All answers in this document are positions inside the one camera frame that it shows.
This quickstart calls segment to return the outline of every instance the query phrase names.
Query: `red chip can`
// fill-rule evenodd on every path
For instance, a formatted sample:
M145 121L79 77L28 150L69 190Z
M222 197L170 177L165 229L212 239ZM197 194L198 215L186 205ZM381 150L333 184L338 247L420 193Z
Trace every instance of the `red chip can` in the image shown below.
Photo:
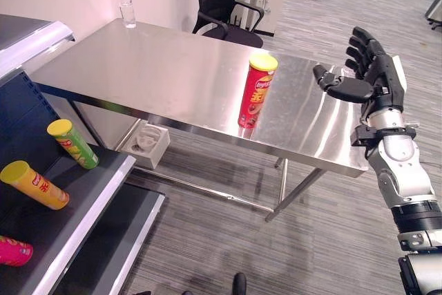
M238 118L238 124L243 128L255 127L273 74L278 67L278 61L267 54L252 55L249 63L249 74Z

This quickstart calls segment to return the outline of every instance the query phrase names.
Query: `white box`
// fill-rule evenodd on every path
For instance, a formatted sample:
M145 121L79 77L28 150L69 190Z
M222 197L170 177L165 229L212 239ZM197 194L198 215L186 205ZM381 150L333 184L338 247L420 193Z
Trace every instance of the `white box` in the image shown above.
M167 129L143 120L124 143L121 151L135 157L136 165L154 169L170 143Z

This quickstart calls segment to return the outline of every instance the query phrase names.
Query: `green chip can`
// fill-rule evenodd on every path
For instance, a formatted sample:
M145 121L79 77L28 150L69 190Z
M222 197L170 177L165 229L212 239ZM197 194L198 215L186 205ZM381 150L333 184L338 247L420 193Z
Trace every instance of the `green chip can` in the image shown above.
M85 169L93 169L98 165L97 155L70 120L60 119L51 122L47 132Z

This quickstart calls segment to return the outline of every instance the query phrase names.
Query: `printed logo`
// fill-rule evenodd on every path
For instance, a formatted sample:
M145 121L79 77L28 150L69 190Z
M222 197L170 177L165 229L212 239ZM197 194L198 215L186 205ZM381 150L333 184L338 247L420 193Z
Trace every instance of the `printed logo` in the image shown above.
M267 89L270 87L270 82L273 77L271 75L267 75L264 77L261 77L258 81L255 83L255 89Z
M61 141L60 144L62 146L71 146L72 145L72 141L71 140Z
M35 175L34 180L32 181L32 184L35 185L35 186L37 186L37 185L39 184L39 182L40 182L40 179L41 179L41 176L37 173L37 174Z

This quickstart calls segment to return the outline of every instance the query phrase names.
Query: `table top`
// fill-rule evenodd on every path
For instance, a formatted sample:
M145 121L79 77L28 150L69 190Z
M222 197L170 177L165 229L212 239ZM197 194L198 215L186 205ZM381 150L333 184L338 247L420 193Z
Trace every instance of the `table top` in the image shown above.
M270 53L280 65L253 131L238 126L249 57L268 53L116 19L62 53L32 80L45 93L352 177L367 170L350 146L360 107L317 87L315 61Z

